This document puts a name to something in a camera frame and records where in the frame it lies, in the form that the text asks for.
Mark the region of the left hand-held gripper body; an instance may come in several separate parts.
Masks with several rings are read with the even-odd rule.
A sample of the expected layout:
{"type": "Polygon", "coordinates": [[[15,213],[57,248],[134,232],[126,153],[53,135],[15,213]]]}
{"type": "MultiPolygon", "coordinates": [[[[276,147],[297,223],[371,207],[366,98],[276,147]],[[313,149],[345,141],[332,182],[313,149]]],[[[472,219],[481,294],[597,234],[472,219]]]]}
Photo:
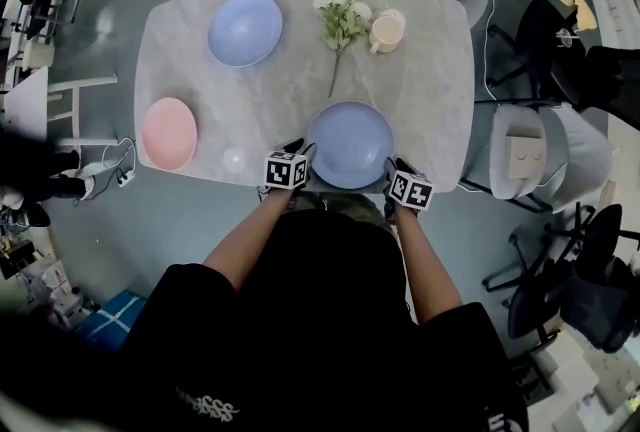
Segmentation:
{"type": "Polygon", "coordinates": [[[306,154],[277,149],[267,154],[264,163],[262,193],[274,189],[298,190],[308,179],[309,157],[306,154]]]}

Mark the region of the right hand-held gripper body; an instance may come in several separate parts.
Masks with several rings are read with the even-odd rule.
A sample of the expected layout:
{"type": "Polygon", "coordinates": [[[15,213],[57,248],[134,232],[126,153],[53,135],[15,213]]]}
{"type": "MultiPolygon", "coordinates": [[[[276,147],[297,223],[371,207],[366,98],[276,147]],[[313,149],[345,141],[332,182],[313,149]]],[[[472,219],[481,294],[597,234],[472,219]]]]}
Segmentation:
{"type": "Polygon", "coordinates": [[[419,215],[428,208],[432,193],[433,186],[421,174],[393,171],[388,177],[388,184],[384,190],[385,218],[394,219],[397,205],[419,215]]]}

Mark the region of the blue plate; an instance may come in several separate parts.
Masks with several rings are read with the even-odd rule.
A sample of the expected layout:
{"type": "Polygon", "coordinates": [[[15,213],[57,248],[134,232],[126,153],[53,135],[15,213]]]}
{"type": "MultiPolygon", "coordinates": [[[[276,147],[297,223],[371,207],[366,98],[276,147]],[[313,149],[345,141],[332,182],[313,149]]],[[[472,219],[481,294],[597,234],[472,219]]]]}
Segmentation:
{"type": "Polygon", "coordinates": [[[395,152],[387,119],[359,101],[333,103],[310,122],[306,141],[316,147],[312,168],[325,183],[346,190],[368,187],[385,174],[395,152]]]}
{"type": "Polygon", "coordinates": [[[209,51],[226,66],[249,67],[275,49],[282,29],[283,15],[274,0],[227,0],[209,23],[209,51]]]}

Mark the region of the pink plate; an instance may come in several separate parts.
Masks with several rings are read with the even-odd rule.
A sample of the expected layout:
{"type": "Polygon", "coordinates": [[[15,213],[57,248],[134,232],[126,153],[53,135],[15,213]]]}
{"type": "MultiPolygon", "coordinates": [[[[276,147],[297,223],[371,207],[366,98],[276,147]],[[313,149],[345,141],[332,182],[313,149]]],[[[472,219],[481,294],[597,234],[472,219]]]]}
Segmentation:
{"type": "Polygon", "coordinates": [[[142,128],[142,145],[151,164],[175,172],[192,159],[198,140],[195,117],[181,100],[167,97],[147,111],[142,128]]]}

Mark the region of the person's left forearm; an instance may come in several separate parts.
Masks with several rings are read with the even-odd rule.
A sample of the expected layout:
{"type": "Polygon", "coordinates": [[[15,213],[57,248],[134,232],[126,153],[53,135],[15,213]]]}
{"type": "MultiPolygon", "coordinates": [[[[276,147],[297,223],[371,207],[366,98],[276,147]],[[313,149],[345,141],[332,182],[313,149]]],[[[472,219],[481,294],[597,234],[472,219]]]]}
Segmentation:
{"type": "Polygon", "coordinates": [[[218,243],[203,265],[224,276],[232,288],[239,292],[292,195],[292,190],[272,190],[218,243]]]}

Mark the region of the person's right forearm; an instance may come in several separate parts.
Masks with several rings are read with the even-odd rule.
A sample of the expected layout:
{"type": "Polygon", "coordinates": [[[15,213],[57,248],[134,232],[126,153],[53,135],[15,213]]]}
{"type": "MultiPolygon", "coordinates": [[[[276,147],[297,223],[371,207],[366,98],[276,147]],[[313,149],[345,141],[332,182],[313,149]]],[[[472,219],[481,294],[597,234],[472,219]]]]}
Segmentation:
{"type": "Polygon", "coordinates": [[[413,211],[396,203],[394,218],[414,312],[417,322],[424,325],[460,307],[462,299],[413,211]]]}

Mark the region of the cardboard box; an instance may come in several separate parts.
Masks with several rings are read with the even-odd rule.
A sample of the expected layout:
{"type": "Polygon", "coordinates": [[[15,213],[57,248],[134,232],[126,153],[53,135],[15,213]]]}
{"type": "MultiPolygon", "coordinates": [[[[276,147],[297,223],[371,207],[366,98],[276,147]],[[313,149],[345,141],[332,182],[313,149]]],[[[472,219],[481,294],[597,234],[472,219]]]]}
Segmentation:
{"type": "Polygon", "coordinates": [[[540,180],[546,166],[546,139],[542,124],[512,124],[506,134],[507,177],[540,180]]]}

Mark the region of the white flower bouquet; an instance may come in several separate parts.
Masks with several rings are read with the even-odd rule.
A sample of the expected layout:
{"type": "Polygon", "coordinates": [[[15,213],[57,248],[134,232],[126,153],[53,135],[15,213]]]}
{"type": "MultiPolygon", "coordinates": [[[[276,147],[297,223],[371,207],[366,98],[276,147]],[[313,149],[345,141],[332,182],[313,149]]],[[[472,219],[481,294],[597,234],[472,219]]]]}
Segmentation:
{"type": "Polygon", "coordinates": [[[359,0],[314,0],[312,6],[324,25],[323,40],[335,55],[328,93],[331,98],[342,54],[357,39],[369,33],[373,11],[359,0]]]}

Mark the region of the cream mug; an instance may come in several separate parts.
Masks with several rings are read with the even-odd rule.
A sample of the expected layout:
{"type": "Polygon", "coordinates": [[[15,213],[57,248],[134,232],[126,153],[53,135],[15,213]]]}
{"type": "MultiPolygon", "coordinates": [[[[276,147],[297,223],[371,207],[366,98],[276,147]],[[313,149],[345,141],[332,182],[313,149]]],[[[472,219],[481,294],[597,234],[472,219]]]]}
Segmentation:
{"type": "Polygon", "coordinates": [[[400,11],[396,9],[383,11],[371,26],[370,52],[386,54],[394,51],[403,39],[405,25],[406,20],[400,11]]]}

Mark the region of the person's black shirt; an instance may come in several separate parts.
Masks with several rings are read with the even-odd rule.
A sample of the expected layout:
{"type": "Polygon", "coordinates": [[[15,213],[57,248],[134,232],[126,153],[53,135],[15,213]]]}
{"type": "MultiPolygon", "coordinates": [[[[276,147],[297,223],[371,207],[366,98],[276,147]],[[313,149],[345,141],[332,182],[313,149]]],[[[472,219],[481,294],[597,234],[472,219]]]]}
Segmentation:
{"type": "Polygon", "coordinates": [[[181,432],[529,427],[484,307],[415,323],[395,238],[328,211],[279,219],[240,289],[170,266],[122,348],[181,432]]]}

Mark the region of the black office chair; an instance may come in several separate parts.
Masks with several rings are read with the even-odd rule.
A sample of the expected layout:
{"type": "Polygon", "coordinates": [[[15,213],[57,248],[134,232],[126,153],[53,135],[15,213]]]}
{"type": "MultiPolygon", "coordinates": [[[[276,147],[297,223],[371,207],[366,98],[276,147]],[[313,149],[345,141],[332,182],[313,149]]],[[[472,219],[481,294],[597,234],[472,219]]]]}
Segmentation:
{"type": "Polygon", "coordinates": [[[565,17],[548,0],[532,0],[515,37],[490,25],[487,35],[501,38],[519,66],[498,79],[486,78],[487,88],[525,75],[531,94],[500,99],[500,104],[567,103],[578,112],[597,108],[640,131],[640,49],[587,49],[573,30],[576,25],[575,13],[565,17]]]}
{"type": "Polygon", "coordinates": [[[623,208],[611,204],[601,211],[576,207],[574,227],[560,230],[547,223],[541,250],[527,263],[516,234],[509,236],[518,262],[487,276],[482,285],[494,293],[512,288],[508,310],[508,335],[519,339],[532,332],[539,346],[558,336],[547,322],[559,317],[581,333],[594,348],[617,352],[627,339],[640,333],[640,276],[615,255],[621,238],[633,240],[640,251],[640,232],[622,228],[623,208]]]}

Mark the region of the blue box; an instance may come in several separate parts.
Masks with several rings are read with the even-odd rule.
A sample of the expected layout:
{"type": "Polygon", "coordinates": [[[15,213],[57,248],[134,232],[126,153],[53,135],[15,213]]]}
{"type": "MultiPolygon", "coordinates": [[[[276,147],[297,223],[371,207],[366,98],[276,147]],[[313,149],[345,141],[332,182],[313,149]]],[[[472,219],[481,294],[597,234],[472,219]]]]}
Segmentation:
{"type": "Polygon", "coordinates": [[[80,335],[107,351],[117,351],[145,307],[147,299],[129,290],[122,291],[88,316],[80,325],[80,335]]]}

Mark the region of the yellow cloth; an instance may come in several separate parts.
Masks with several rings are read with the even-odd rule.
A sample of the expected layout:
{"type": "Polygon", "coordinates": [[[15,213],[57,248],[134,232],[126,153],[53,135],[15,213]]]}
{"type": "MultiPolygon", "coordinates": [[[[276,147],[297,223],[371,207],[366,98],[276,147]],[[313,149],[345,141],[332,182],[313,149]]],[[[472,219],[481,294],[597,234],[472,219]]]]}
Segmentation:
{"type": "Polygon", "coordinates": [[[586,0],[560,0],[561,3],[571,9],[570,24],[577,31],[596,30],[598,28],[596,17],[586,0]]]}

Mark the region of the white side table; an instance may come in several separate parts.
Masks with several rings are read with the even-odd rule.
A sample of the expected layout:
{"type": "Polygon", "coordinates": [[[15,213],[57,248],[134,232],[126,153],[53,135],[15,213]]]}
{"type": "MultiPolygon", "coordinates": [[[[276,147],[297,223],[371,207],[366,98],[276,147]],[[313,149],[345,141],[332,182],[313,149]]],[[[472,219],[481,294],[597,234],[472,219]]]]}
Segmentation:
{"type": "Polygon", "coordinates": [[[70,119],[72,136],[55,140],[59,146],[74,149],[84,146],[116,146],[117,138],[100,139],[80,136],[80,93],[85,88],[117,82],[118,77],[112,75],[50,84],[49,68],[43,67],[4,95],[5,119],[10,128],[40,141],[47,139],[48,125],[51,122],[70,119]],[[62,99],[65,92],[71,93],[70,109],[49,116],[48,103],[62,99]]]}

